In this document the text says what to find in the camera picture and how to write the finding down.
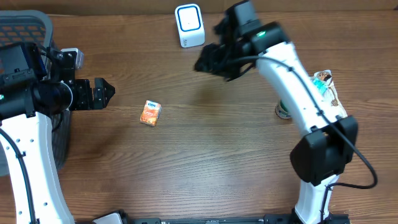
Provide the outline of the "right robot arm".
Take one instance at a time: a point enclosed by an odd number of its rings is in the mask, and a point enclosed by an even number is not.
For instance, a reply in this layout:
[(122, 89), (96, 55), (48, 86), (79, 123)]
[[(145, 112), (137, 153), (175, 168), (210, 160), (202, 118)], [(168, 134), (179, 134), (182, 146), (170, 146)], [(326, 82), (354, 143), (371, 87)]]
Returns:
[(266, 215), (266, 223), (348, 223), (328, 204), (331, 191), (353, 157), (358, 124), (343, 118), (320, 94), (301, 64), (293, 42), (277, 22), (262, 24), (250, 1), (225, 11), (215, 26), (217, 44), (203, 48), (195, 70), (235, 80), (250, 68), (274, 87), (301, 139), (290, 153), (299, 176), (298, 202), (288, 215)]

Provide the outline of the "blue tissue pack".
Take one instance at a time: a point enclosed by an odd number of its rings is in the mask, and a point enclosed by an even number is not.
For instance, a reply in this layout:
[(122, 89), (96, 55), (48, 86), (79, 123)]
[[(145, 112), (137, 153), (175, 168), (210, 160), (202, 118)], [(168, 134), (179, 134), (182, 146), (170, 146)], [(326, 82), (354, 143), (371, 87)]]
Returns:
[(326, 92), (327, 89), (328, 89), (328, 85), (326, 84), (326, 82), (324, 82), (323, 80), (320, 80), (320, 79), (317, 78), (317, 77), (315, 77), (315, 78), (312, 80), (312, 83), (315, 85), (315, 87), (318, 89), (318, 92), (319, 92), (321, 95), (324, 95), (325, 92)]

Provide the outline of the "green lid jar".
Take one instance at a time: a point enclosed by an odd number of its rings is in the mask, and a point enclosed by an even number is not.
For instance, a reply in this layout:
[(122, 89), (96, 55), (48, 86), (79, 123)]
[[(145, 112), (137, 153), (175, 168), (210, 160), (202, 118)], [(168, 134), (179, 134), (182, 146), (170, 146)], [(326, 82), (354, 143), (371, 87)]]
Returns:
[(279, 100), (278, 104), (275, 106), (275, 113), (281, 119), (290, 119), (291, 115), (288, 109), (283, 104), (282, 100)]

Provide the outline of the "orange tissue pack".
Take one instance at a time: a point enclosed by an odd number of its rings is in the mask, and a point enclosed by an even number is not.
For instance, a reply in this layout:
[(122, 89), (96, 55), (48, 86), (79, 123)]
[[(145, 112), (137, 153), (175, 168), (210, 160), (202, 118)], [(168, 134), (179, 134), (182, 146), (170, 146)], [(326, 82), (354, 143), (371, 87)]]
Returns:
[(140, 122), (152, 127), (156, 126), (161, 110), (160, 103), (147, 100), (141, 113)]

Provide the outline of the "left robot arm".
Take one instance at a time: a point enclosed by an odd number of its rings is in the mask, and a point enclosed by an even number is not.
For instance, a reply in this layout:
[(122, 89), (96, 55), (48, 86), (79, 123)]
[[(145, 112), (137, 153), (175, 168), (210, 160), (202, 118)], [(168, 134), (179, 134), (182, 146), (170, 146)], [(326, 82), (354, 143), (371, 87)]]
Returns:
[(60, 188), (52, 147), (53, 115), (102, 110), (115, 94), (104, 78), (76, 79), (77, 48), (34, 42), (1, 47), (1, 146), (12, 182), (18, 223), (74, 223)]

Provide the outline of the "beige snack pouch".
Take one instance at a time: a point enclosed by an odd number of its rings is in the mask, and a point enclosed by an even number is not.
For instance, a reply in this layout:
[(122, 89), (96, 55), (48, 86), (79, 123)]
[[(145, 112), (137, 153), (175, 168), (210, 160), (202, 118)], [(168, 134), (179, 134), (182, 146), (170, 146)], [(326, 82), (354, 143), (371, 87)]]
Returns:
[(313, 74), (313, 76), (310, 77), (311, 81), (315, 77), (319, 78), (320, 80), (323, 80), (328, 85), (327, 91), (325, 92), (324, 95), (322, 95), (324, 97), (324, 99), (326, 99), (326, 101), (329, 102), (329, 104), (331, 104), (331, 106), (335, 110), (337, 110), (338, 115), (340, 117), (342, 117), (342, 118), (347, 117), (348, 115), (346, 113), (346, 110), (344, 109), (343, 105), (341, 104), (341, 102), (338, 98), (338, 94), (337, 94), (337, 90), (335, 88), (331, 70), (315, 72)]

